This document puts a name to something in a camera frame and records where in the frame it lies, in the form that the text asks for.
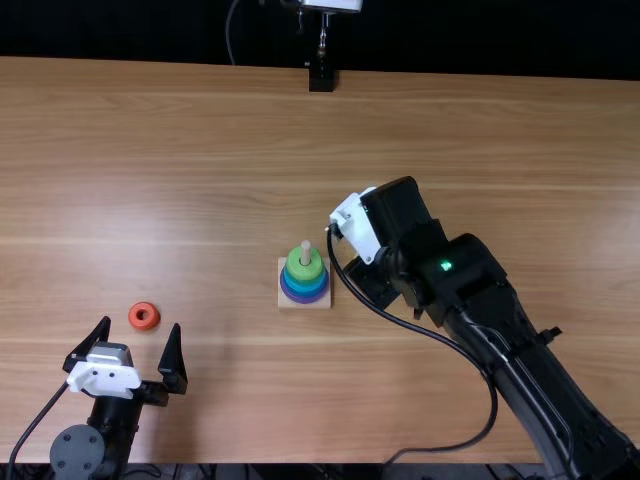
ring stacking tower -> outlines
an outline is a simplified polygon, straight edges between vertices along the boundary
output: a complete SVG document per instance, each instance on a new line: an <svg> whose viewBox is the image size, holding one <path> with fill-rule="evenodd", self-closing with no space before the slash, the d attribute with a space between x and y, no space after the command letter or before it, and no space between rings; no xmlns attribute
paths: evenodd
<svg viewBox="0 0 640 480"><path fill-rule="evenodd" d="M317 249L305 240L291 250L280 272L280 288L293 302L310 304L320 300L329 288L329 272Z"/></svg>

red ring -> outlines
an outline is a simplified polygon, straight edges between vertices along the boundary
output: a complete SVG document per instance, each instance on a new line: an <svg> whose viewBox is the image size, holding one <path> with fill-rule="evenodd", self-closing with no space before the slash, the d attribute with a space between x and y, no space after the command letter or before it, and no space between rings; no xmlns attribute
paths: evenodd
<svg viewBox="0 0 640 480"><path fill-rule="evenodd" d="M136 330L151 330L160 323L160 312L153 303L136 303L129 310L129 323Z"/></svg>

cable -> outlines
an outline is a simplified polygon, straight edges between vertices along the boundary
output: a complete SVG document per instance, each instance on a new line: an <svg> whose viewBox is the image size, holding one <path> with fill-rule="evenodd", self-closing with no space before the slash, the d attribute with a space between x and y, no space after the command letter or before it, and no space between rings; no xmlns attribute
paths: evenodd
<svg viewBox="0 0 640 480"><path fill-rule="evenodd" d="M323 463L322 465L310 463L309 465L322 475L323 480L339 480L345 478L341 472L335 469L334 465L327 463Z"/></svg>
<svg viewBox="0 0 640 480"><path fill-rule="evenodd" d="M27 429L24 431L20 439L18 439L18 443L16 443L16 446L13 447L13 450L11 451L11 456L9 456L9 464L7 465L7 480L13 480L16 457L18 456L18 452L20 451L20 448L22 448L22 445L24 444L24 442L26 442L27 438L29 438L29 435L31 435L31 433L36 429L36 427L38 426L40 421L45 417L45 415L49 413L49 410L51 410L51 407L53 407L56 404L56 402L62 396L62 394L64 393L64 391L67 389L68 386L69 385L65 381L60 386L58 391L53 394L53 397L51 397L51 400L47 402L47 404L36 416L36 418L33 419L33 422L31 422L31 424L27 427Z"/></svg>
<svg viewBox="0 0 640 480"><path fill-rule="evenodd" d="M24 480L42 480L48 477L48 474L51 473L53 469L51 465L46 464L29 464L26 463L23 465L22 472L19 471L19 468L16 467L16 473L21 473L22 478Z"/></svg>
<svg viewBox="0 0 640 480"><path fill-rule="evenodd" d="M204 466L201 463L198 464L198 468L200 469L200 472L202 472L202 475L205 480L215 480L217 465L211 465L211 464L208 464L208 465L209 465L209 468L211 469L211 473L207 473L207 471L205 470Z"/></svg>
<svg viewBox="0 0 640 480"><path fill-rule="evenodd" d="M500 477L496 474L493 468L491 468L491 465L485 463L484 466L489 471L489 475L491 475L491 478L493 478L493 480L500 480Z"/></svg>
<svg viewBox="0 0 640 480"><path fill-rule="evenodd" d="M150 477L153 478L160 478L162 477L162 470L160 470L156 465L154 465L153 463L145 463L144 464L145 467L150 467L153 469L153 471L149 471L149 470L145 470L144 468L136 468L135 470L129 470L127 473L125 473L122 478L126 478L129 475L133 475L134 473L146 473L147 475L149 475Z"/></svg>
<svg viewBox="0 0 640 480"><path fill-rule="evenodd" d="M520 480L525 480L524 475L522 475L522 474L520 473L520 470L518 470L518 469L517 469L516 467L514 467L512 464L507 463L507 464L506 464L506 466L507 466L507 468L508 468L509 470L511 470L513 473L515 473L515 474L516 474L516 477L518 477Z"/></svg>
<svg viewBox="0 0 640 480"><path fill-rule="evenodd" d="M487 423L482 428L482 430L480 430L476 435L474 435L470 439L468 439L468 440L466 440L464 442L456 443L456 444L453 444L453 445L446 445L446 446L443 446L443 447L403 448L401 450L398 450L389 460L387 460L385 462L385 465L389 465L389 464L395 462L396 460L398 460L398 458L400 458L401 456L403 456L403 455L405 455L407 453L444 453L444 452L454 452L454 451L457 451L457 450L463 450L465 448L472 447L473 445L475 445L475 444L479 443L480 441L482 441L489 434L489 432L493 428L493 425L496 423L496 418L498 417L498 393L496 392L496 387L493 384L493 382L491 381L491 378L489 378L489 375L487 374L487 372L484 371L482 366L478 363L478 361L473 357L473 355L470 352L468 352L465 348L461 347L460 345L458 345L456 342L454 342L450 338L447 338L444 335L441 335L439 333L433 332L433 331L431 331L429 329L419 327L417 325L414 325L413 323L407 322L406 320L402 320L401 318L398 318L395 315L392 315L392 314L390 314L388 312L385 312L384 310L382 310L381 308L378 308L375 304L373 304L362 293L360 293L360 291L353 285L353 283L351 283L351 281L347 277L346 273L344 273L344 271L342 270L342 267L338 263L338 259L336 258L336 255L335 255L335 253L333 251L332 237L333 237L334 234L336 234L337 228L338 228L337 225L331 224L331 225L329 225L329 228L327 229L327 252L329 254L329 260L331 260L331 265L333 265L333 269L335 270L336 275L338 275L338 277L340 278L342 283L344 283L344 286L347 287L347 289L351 293L353 293L353 295L358 300L360 300L360 302L365 307L367 307L372 312L380 315L382 318L384 318L386 320L389 320L390 322L395 323L396 325L399 325L399 326L401 326L403 328L411 330L412 332L416 332L416 333L419 333L421 335L425 335L425 336L427 336L427 337L429 337L429 338L431 338L433 340L436 340L436 341L438 341L440 343L443 343L444 345L452 348L453 350L458 352L460 355L462 355L464 358L466 358L469 361L469 363L471 363L474 367L476 367L476 369L478 370L478 372L482 376L482 379L487 384L487 388L489 389L489 396L491 398L491 410L489 411L489 418L487 419Z"/></svg>
<svg viewBox="0 0 640 480"><path fill-rule="evenodd" d="M231 1L231 5L229 5L229 10L227 11L227 19L224 22L224 40L227 44L227 53L229 54L229 61L231 62L231 65L236 64L236 60L235 58L233 58L233 52L231 51L231 19L233 18L233 12L235 11L239 2L240 0Z"/></svg>

table surface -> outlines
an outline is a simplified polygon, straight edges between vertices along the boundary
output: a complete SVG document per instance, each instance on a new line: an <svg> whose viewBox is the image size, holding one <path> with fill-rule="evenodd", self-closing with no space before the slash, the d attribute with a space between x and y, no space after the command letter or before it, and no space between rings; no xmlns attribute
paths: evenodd
<svg viewBox="0 0 640 480"><path fill-rule="evenodd" d="M331 310L276 307L277 258L324 252L338 203L404 175L638 441L639 129L631 82L342 72L310 94L304 70L0 59L1 456L103 315L149 379L183 329L188 393L145 407L132 461L380 462L474 435L486 386L446 347L342 285ZM127 322L138 301L162 312L151 333ZM48 461L91 407L66 393L19 459ZM481 444L407 460L539 457L501 400Z"/></svg>

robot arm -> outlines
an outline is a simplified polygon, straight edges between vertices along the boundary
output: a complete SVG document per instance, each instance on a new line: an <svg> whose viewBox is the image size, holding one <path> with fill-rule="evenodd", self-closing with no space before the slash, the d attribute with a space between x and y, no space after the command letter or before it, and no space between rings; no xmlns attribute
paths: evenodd
<svg viewBox="0 0 640 480"><path fill-rule="evenodd" d="M107 341L110 324L109 317L104 317L64 361L69 390L89 395L94 405L86 425L69 427L54 440L50 460L56 479L120 478L142 407L165 407L169 394L184 395L187 391L177 323L158 365L161 382L142 380L129 347Z"/></svg>
<svg viewBox="0 0 640 480"><path fill-rule="evenodd" d="M447 240L411 177L345 202L330 217L333 231L360 255L345 273L380 309L402 294L416 319L426 311L468 351L527 430L552 478L640 479L633 443L548 348L561 330L535 330L479 239Z"/></svg>

